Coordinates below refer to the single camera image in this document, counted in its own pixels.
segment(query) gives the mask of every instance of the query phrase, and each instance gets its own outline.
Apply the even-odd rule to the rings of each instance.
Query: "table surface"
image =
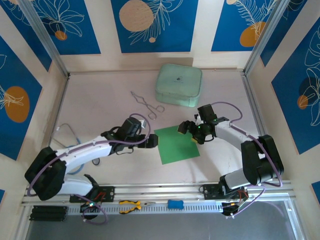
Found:
[[[158,71],[123,71],[71,75],[56,126],[71,125],[81,142],[92,140],[104,131],[121,125],[131,113],[149,114],[146,106],[131,95],[134,91],[148,104],[157,106],[155,83]],[[237,105],[243,119],[236,124],[258,134],[246,91],[239,71],[203,70],[203,85],[198,107],[226,101]],[[194,120],[197,107],[161,103],[165,107],[156,120],[151,120],[151,132]],[[216,104],[218,117],[230,120],[239,113],[231,106]],[[71,131],[62,126],[53,137],[66,146],[76,143]],[[60,149],[54,140],[54,150]],[[241,153],[222,139],[198,145],[200,157],[162,165],[158,148],[136,149],[133,154],[101,158],[99,166],[88,162],[79,174],[90,174],[99,184],[165,184],[217,182],[219,177],[242,168]]]

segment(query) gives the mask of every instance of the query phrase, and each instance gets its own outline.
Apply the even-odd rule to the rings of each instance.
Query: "purple cable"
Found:
[[[243,113],[242,111],[234,104],[230,103],[230,102],[226,102],[226,101],[216,101],[214,103],[212,103],[211,105],[215,105],[215,104],[227,104],[229,106],[232,106],[234,107],[235,109],[237,109],[237,111],[240,113],[240,117],[239,118],[236,118],[236,119],[233,119],[230,121],[230,127],[236,131],[238,131],[239,133],[243,134],[243,135],[246,135],[248,136],[250,139],[252,139],[259,147],[260,149],[263,151],[266,159],[268,160],[268,162],[270,163],[273,171],[275,172],[275,175],[276,177],[278,178],[278,181],[279,181],[279,184],[274,184],[274,183],[271,183],[271,182],[264,182],[264,184],[268,184],[268,185],[271,185],[271,186],[274,186],[274,187],[279,187],[281,188],[283,186],[283,182],[282,182],[282,178],[281,178],[281,175],[279,174],[275,164],[272,162],[272,159],[271,157],[269,156],[269,154],[267,153],[266,149],[264,148],[264,146],[256,139],[254,138],[252,135],[246,133],[245,131],[243,131],[242,129],[232,125],[233,122],[236,122],[236,121],[239,121],[243,118]],[[236,215],[238,215],[239,213],[241,213],[243,210],[247,209],[252,203],[254,203],[265,191],[266,191],[266,187],[261,185],[261,187],[263,187],[263,190],[262,192],[255,198],[253,199],[248,205],[246,205],[243,209],[241,209],[240,211],[238,211],[237,213],[235,213],[233,215],[233,217],[235,217]]]
[[[80,150],[82,150],[82,149],[86,149],[86,148],[88,148],[88,147],[91,147],[91,146],[97,145],[97,144],[116,143],[116,144],[127,144],[127,145],[132,145],[132,144],[134,144],[134,145],[137,145],[137,144],[141,144],[141,143],[145,142],[145,141],[149,138],[150,133],[151,133],[151,125],[150,125],[150,122],[148,121],[147,118],[145,118],[143,115],[141,115],[141,114],[139,114],[139,113],[132,113],[132,114],[130,115],[130,117],[131,117],[131,116],[134,116],[134,115],[139,116],[139,117],[142,117],[142,118],[146,121],[146,123],[148,124],[148,133],[147,133],[147,135],[145,136],[144,139],[142,139],[142,140],[140,140],[140,141],[137,141],[137,142],[119,141],[119,140],[102,140],[102,141],[97,141],[96,143],[91,142],[91,143],[88,143],[88,144],[86,144],[86,145],[82,145],[82,146],[79,146],[79,147],[76,147],[76,148],[70,150],[70,151],[68,152],[68,154],[73,154],[73,153],[78,152],[78,151],[80,151]],[[28,195],[29,197],[35,197],[35,196],[37,196],[37,194],[31,194],[31,189],[34,187],[36,181],[39,179],[39,177],[41,176],[41,174],[42,174],[51,164],[53,164],[55,161],[57,161],[57,160],[60,159],[60,158],[65,157],[65,156],[67,156],[67,153],[66,153],[66,152],[64,152],[64,153],[62,153],[61,155],[55,157],[55,158],[52,159],[50,162],[48,162],[48,163],[37,173],[37,175],[35,175],[34,179],[33,179],[33,180],[31,181],[31,183],[30,183],[29,188],[28,188],[27,191],[26,191],[26,193],[27,193],[27,195]]]
[[[94,201],[91,201],[90,199],[86,198],[85,196],[81,196],[81,195],[78,195],[78,194],[75,194],[75,196],[77,196],[78,198],[81,198],[89,203],[92,203],[95,207],[97,207],[104,215],[104,221],[103,222],[94,222],[94,221],[90,221],[88,219],[85,218],[85,212],[89,209],[87,208],[86,210],[83,211],[82,213],[82,218],[83,218],[83,221],[85,223],[88,223],[88,224],[92,224],[92,225],[103,225],[103,224],[106,224],[108,222],[108,215],[107,213],[105,212],[105,210],[103,210],[103,208],[101,206],[99,206],[98,204],[96,204]]]

